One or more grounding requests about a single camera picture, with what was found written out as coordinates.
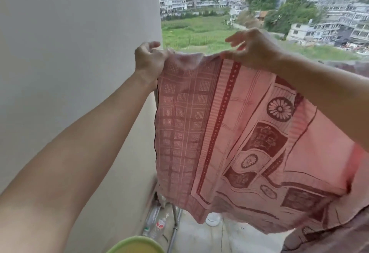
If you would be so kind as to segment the green plastic basin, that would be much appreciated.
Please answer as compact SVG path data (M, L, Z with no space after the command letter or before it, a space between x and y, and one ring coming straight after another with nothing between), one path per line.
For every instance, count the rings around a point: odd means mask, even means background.
M152 238L132 236L119 241L106 253L165 253L165 251Z

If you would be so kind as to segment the clear bottle with red label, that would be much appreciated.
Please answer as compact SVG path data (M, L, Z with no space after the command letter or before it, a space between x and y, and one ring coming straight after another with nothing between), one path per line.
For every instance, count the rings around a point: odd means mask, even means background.
M167 224L167 219L170 217L169 213L166 213L163 217L159 218L155 225L152 227L149 238L157 241L162 236L165 226Z

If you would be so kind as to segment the person's right hand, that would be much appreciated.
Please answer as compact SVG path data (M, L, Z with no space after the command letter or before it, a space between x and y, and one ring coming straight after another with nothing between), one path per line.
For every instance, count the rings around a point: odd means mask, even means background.
M233 60L243 66L274 72L273 68L283 55L283 50L258 28L252 31L252 39L245 60Z

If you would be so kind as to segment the row of white town houses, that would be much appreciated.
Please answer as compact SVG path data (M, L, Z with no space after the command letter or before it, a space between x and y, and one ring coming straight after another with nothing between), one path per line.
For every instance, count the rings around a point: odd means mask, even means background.
M229 14L234 21L248 10L247 0L159 0L161 20L176 17Z

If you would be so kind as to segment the person's right forearm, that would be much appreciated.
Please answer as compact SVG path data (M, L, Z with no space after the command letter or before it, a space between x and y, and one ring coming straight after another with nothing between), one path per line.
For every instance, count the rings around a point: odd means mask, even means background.
M280 54L270 64L271 72L369 152L369 78L292 54Z

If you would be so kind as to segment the person's left hand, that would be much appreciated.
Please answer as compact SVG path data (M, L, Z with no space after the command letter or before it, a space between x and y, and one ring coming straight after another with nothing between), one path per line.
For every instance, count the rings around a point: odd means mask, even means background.
M143 81L155 87L157 79L164 69L165 61L173 55L173 50L144 50L143 43L135 50L135 74Z

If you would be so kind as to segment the green tree clump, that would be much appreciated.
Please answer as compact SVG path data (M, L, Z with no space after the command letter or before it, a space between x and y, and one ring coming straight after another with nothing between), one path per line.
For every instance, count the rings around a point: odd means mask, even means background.
M266 11L262 27L270 32L287 35L293 24L318 23L321 10L308 0L248 0L249 11Z

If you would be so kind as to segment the cluster of grey-roofed buildings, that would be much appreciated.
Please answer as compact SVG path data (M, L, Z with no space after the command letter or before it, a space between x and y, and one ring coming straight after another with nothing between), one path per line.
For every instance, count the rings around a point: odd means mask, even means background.
M331 45L369 56L369 0L307 0L321 22L293 23L287 41L302 46Z

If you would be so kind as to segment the person's left forearm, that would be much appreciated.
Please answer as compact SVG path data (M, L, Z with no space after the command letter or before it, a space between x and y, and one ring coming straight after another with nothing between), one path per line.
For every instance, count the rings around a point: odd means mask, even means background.
M0 195L0 253L63 253L157 79L136 70L22 168Z

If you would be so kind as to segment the pink patterned cloth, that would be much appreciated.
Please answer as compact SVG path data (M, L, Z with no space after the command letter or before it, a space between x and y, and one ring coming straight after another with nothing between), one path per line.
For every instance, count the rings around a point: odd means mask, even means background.
M345 223L356 145L274 74L219 55L170 56L155 117L160 193L203 223L221 213L265 233Z

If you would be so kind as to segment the green crop field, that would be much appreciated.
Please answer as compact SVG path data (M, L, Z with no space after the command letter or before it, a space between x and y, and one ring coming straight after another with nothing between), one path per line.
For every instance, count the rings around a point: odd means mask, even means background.
M225 38L234 34L236 29L226 24L225 17L197 17L163 21L161 23L163 43L185 53L201 52L214 54L229 49ZM352 51L340 50L327 45L302 46L290 41L276 40L285 50L299 53L309 59L351 61L367 60Z

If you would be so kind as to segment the clear plastic bottle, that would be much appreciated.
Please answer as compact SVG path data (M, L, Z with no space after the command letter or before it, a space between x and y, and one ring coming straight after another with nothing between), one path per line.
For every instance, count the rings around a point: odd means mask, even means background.
M154 228L158 215L161 210L161 205L158 201L154 201L152 204L152 207L150 209L149 214L147 215L147 218L145 220L145 226L142 232L142 236L148 237L150 235L151 230Z

